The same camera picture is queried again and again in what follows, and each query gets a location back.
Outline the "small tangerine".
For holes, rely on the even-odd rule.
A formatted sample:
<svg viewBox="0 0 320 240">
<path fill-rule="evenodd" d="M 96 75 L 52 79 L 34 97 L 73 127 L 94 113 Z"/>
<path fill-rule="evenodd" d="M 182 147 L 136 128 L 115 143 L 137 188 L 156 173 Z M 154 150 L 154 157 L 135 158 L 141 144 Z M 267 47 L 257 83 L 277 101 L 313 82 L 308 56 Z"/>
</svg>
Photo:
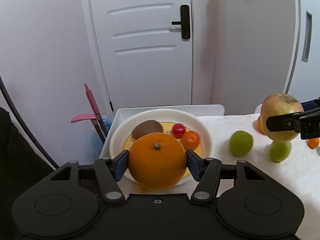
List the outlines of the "small tangerine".
<svg viewBox="0 0 320 240">
<path fill-rule="evenodd" d="M 309 139 L 307 144 L 311 149 L 315 149 L 319 146 L 319 138 Z"/>
<path fill-rule="evenodd" d="M 186 150 L 195 150 L 200 144 L 200 136 L 195 131 L 187 131 L 180 139 L 180 143 Z"/>
</svg>

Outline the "yellowish old apple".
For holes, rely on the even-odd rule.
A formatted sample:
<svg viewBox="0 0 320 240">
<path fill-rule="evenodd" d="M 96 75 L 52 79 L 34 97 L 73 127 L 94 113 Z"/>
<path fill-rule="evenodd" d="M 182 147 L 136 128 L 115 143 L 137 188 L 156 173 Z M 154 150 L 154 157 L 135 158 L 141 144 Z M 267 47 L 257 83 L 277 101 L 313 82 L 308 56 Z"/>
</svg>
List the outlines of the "yellowish old apple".
<svg viewBox="0 0 320 240">
<path fill-rule="evenodd" d="M 289 94 L 275 93 L 269 95 L 262 104 L 260 121 L 263 132 L 273 141 L 286 142 L 295 139 L 298 135 L 295 131 L 271 132 L 266 127 L 268 117 L 295 112 L 304 112 L 301 103 Z"/>
</svg>

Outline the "green apple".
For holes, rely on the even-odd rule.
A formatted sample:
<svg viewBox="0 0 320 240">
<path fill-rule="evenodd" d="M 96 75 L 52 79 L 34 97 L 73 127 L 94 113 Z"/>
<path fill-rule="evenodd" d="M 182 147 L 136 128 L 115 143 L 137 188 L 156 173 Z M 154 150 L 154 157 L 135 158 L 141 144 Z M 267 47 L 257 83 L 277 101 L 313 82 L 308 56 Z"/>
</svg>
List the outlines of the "green apple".
<svg viewBox="0 0 320 240">
<path fill-rule="evenodd" d="M 291 150 L 292 143 L 290 141 L 273 141 L 269 149 L 270 159 L 275 163 L 281 163 L 290 155 Z"/>
<path fill-rule="evenodd" d="M 253 147 L 253 137 L 245 131 L 234 132 L 229 139 L 229 151 L 234 157 L 247 155 Z"/>
</svg>

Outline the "small tangerine front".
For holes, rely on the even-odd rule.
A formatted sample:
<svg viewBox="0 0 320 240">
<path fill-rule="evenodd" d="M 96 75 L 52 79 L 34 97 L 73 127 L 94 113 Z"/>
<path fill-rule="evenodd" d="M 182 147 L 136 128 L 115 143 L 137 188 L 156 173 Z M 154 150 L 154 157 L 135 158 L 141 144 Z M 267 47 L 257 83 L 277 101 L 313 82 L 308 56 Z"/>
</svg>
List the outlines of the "small tangerine front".
<svg viewBox="0 0 320 240">
<path fill-rule="evenodd" d="M 180 139 L 180 143 L 186 150 L 195 150 L 200 144 L 200 136 L 195 131 L 187 131 Z"/>
</svg>

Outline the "large orange front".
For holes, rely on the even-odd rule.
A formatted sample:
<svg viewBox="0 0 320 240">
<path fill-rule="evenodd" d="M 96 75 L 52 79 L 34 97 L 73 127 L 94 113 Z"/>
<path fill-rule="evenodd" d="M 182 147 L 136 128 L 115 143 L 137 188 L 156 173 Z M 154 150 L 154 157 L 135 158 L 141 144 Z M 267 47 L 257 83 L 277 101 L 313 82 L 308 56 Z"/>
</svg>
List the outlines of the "large orange front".
<svg viewBox="0 0 320 240">
<path fill-rule="evenodd" d="M 186 169 L 187 156 L 183 146 L 168 134 L 147 134 L 130 148 L 129 172 L 147 189 L 164 190 L 175 186 Z"/>
</svg>

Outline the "red cherry tomato front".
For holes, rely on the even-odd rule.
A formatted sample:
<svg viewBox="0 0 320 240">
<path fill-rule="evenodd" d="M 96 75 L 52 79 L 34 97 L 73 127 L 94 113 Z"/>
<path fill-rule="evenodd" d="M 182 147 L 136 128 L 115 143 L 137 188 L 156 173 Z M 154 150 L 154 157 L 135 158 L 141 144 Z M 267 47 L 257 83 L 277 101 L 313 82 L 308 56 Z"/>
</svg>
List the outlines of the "red cherry tomato front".
<svg viewBox="0 0 320 240">
<path fill-rule="evenodd" d="M 172 136 L 176 139 L 181 139 L 186 132 L 185 127 L 182 124 L 174 124 L 171 129 Z"/>
</svg>

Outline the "brown kiwi fruit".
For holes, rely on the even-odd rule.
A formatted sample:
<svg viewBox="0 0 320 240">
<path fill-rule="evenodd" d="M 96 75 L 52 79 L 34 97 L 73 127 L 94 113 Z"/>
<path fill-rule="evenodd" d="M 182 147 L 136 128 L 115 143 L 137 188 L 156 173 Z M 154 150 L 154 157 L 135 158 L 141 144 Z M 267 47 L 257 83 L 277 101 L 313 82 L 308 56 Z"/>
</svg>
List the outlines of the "brown kiwi fruit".
<svg viewBox="0 0 320 240">
<path fill-rule="evenodd" d="M 156 132 L 163 133 L 162 125 L 156 120 L 146 120 L 133 129 L 132 137 L 137 140 L 147 134 Z"/>
</svg>

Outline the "white wardrobe sliding door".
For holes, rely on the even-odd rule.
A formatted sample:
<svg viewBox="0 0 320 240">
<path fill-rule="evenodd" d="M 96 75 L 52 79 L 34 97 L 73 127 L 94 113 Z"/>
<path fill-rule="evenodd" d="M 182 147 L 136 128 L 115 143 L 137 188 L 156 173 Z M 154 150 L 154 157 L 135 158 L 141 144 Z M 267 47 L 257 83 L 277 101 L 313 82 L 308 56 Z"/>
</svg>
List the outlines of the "white wardrobe sliding door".
<svg viewBox="0 0 320 240">
<path fill-rule="evenodd" d="M 295 0 L 295 35 L 284 92 L 298 101 L 319 97 L 319 0 Z"/>
</svg>

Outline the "cream duck pattern plate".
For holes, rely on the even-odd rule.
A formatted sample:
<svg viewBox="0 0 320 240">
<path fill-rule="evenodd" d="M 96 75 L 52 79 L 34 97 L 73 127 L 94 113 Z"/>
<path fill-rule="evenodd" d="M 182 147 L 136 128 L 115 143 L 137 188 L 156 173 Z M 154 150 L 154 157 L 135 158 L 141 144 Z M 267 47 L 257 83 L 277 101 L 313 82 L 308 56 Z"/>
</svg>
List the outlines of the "cream duck pattern plate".
<svg viewBox="0 0 320 240">
<path fill-rule="evenodd" d="M 197 117 L 176 109 L 153 109 L 113 124 L 105 154 L 129 153 L 125 176 L 151 190 L 168 189 L 190 178 L 185 150 L 209 157 L 212 140 Z"/>
</svg>

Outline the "pink dustpan broom set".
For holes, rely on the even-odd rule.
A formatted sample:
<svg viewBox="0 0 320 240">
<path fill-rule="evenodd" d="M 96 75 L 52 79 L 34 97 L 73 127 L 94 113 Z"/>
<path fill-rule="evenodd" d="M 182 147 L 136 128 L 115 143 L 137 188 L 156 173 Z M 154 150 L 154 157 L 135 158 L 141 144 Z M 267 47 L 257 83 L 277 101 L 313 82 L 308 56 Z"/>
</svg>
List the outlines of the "pink dustpan broom set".
<svg viewBox="0 0 320 240">
<path fill-rule="evenodd" d="M 99 110 L 99 107 L 97 105 L 97 102 L 94 98 L 94 95 L 91 91 L 91 89 L 88 87 L 88 85 L 85 83 L 84 84 L 84 87 L 85 87 L 85 94 L 87 96 L 87 99 L 89 101 L 89 104 L 91 106 L 91 109 L 93 111 L 93 113 L 87 113 L 87 114 L 80 114 L 80 115 L 77 115 L 75 117 L 73 117 L 71 119 L 71 123 L 76 123 L 76 122 L 80 122 L 80 121 L 85 121 L 85 120 L 90 120 L 93 127 L 99 123 L 100 125 L 100 128 L 102 129 L 104 135 L 106 135 L 106 138 L 107 138 L 107 135 L 108 135 L 108 131 L 103 123 L 103 119 L 102 119 L 102 115 L 100 114 L 100 110 Z M 103 142 L 105 142 L 106 138 L 104 138 L 102 135 L 100 136 L 100 138 L 102 139 Z"/>
</svg>

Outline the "person black clothing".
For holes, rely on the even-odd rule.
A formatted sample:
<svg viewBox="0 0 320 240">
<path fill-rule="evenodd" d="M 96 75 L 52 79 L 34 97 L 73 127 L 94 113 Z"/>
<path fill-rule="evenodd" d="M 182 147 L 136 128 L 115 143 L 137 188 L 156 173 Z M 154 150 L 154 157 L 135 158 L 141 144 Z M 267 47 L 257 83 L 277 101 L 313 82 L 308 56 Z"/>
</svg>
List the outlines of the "person black clothing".
<svg viewBox="0 0 320 240">
<path fill-rule="evenodd" d="M 18 235 L 11 215 L 15 199 L 51 172 L 1 108 L 1 239 Z"/>
</svg>

